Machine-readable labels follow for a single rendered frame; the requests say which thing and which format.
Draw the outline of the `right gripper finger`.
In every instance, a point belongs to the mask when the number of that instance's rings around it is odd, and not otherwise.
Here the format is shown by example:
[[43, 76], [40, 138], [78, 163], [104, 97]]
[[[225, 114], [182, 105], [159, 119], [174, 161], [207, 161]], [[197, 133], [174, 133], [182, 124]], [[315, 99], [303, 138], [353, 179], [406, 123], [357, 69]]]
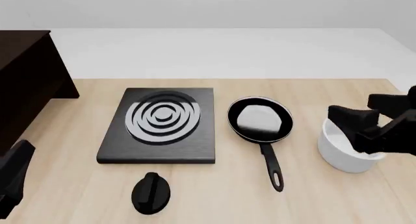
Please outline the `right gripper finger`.
[[395, 119], [410, 108], [407, 95], [370, 94], [367, 106], [380, 114]]
[[356, 136], [358, 133], [367, 133], [379, 129], [378, 110], [355, 110], [344, 106], [331, 105], [328, 107], [328, 119], [331, 120], [347, 137], [353, 149], [356, 149]]

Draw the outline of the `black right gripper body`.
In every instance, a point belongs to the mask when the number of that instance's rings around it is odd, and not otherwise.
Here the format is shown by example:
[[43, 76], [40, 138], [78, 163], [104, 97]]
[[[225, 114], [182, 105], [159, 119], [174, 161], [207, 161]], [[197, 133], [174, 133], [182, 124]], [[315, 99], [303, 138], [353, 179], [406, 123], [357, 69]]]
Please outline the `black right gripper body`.
[[405, 111], [383, 127], [375, 126], [357, 132], [355, 151], [416, 156], [416, 110]]

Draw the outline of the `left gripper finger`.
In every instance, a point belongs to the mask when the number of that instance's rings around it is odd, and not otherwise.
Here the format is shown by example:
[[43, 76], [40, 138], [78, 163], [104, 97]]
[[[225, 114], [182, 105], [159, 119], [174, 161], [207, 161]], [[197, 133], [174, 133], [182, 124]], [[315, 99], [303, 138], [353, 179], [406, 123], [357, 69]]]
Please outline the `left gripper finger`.
[[0, 204], [18, 205], [23, 199], [25, 176], [35, 147], [20, 140], [0, 157]]

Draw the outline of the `dark wooden cabinet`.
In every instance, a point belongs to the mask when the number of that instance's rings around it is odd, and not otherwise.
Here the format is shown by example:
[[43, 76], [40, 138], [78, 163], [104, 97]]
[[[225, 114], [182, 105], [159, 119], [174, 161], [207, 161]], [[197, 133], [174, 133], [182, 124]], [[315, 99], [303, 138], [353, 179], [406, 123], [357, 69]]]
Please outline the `dark wooden cabinet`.
[[50, 31], [0, 30], [0, 156], [51, 99], [79, 96]]

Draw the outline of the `black frying pan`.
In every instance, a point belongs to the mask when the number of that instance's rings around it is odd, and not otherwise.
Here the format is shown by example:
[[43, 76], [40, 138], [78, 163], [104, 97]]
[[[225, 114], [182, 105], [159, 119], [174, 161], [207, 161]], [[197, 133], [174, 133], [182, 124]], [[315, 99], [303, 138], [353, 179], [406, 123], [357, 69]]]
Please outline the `black frying pan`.
[[267, 97], [243, 97], [230, 105], [227, 120], [241, 138], [260, 146], [272, 186], [282, 192], [283, 175], [272, 143], [283, 140], [292, 132], [294, 120], [289, 109]]

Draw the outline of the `white round bowl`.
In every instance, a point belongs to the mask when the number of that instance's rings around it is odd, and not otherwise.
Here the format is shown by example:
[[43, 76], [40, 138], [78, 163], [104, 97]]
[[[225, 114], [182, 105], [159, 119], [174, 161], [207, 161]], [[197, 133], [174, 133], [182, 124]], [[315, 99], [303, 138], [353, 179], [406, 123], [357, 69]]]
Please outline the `white round bowl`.
[[387, 155], [355, 151], [342, 130], [328, 118], [323, 121], [317, 145], [321, 157], [329, 165], [346, 173], [366, 172]]

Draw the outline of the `round black stove knob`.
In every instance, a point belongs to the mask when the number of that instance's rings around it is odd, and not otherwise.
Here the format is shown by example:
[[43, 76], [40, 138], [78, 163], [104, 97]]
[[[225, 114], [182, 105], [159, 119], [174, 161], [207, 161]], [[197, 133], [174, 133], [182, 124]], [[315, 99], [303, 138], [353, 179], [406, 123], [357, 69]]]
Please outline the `round black stove knob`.
[[166, 207], [170, 200], [170, 185], [158, 173], [149, 172], [133, 188], [132, 204], [137, 212], [152, 215]]

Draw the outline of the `flat black stove plate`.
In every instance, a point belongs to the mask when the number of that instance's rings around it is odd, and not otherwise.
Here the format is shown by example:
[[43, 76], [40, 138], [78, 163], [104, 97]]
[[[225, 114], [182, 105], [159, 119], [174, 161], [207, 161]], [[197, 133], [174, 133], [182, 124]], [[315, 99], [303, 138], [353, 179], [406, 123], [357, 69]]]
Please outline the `flat black stove plate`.
[[100, 164], [213, 164], [212, 88], [127, 88], [97, 152]]

